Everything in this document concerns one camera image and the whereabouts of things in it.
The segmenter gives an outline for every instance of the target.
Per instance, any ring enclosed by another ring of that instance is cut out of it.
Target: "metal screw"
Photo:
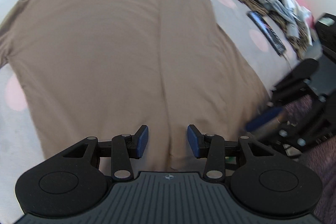
[[[326,98],[324,96],[319,96],[319,100],[320,102],[322,103],[325,103],[326,102]]]
[[[282,129],[282,130],[279,131],[279,135],[282,136],[282,137],[287,137],[288,132]]]
[[[304,139],[300,138],[300,139],[297,140],[297,144],[300,145],[300,146],[305,146],[306,141]]]
[[[223,173],[218,170],[210,170],[206,175],[210,179],[220,179],[223,176]]]
[[[118,179],[126,179],[131,175],[131,173],[127,170],[118,170],[114,172],[114,176]]]

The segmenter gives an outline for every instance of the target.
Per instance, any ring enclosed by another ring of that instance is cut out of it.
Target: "black bracket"
[[[283,106],[307,94],[316,97],[310,89],[311,75],[319,68],[319,62],[314,59],[305,59],[281,82],[273,88],[273,95],[269,106]]]
[[[147,126],[109,142],[87,137],[33,167],[16,182],[23,212],[66,217],[92,208],[105,196],[109,183],[134,179],[129,158],[141,158],[147,141]],[[111,157],[111,178],[98,170],[100,157]]]
[[[336,135],[336,91],[321,95],[296,126],[283,124],[267,142],[288,144],[305,152]]]
[[[279,217],[312,211],[322,193],[317,174],[249,133],[239,137],[239,146],[240,167],[231,177],[230,188],[244,206]]]
[[[191,124],[187,129],[187,137],[194,157],[207,158],[203,179],[209,182],[223,182],[225,180],[225,156],[237,156],[239,148],[237,142],[225,141],[215,134],[204,134]]]

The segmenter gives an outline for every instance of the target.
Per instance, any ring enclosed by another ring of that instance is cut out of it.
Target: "brown t-shirt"
[[[266,91],[209,0],[20,0],[0,26],[46,157],[149,126],[139,169],[182,170],[186,128],[234,139]]]

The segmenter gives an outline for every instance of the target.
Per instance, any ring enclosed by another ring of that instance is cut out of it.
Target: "t-shirt sleeve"
[[[8,63],[13,41],[13,27],[18,14],[21,13],[25,2],[19,0],[0,24],[0,68]]]

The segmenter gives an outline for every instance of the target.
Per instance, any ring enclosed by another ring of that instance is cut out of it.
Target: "bed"
[[[0,22],[18,0],[0,0]],[[269,45],[255,24],[246,16],[248,7],[238,0],[210,0],[216,21],[230,37],[269,93],[298,59],[283,31],[266,18],[286,46],[287,60]],[[21,85],[9,64],[0,70],[0,222],[13,223],[22,215],[14,193],[17,178],[44,160],[40,139],[36,134]]]

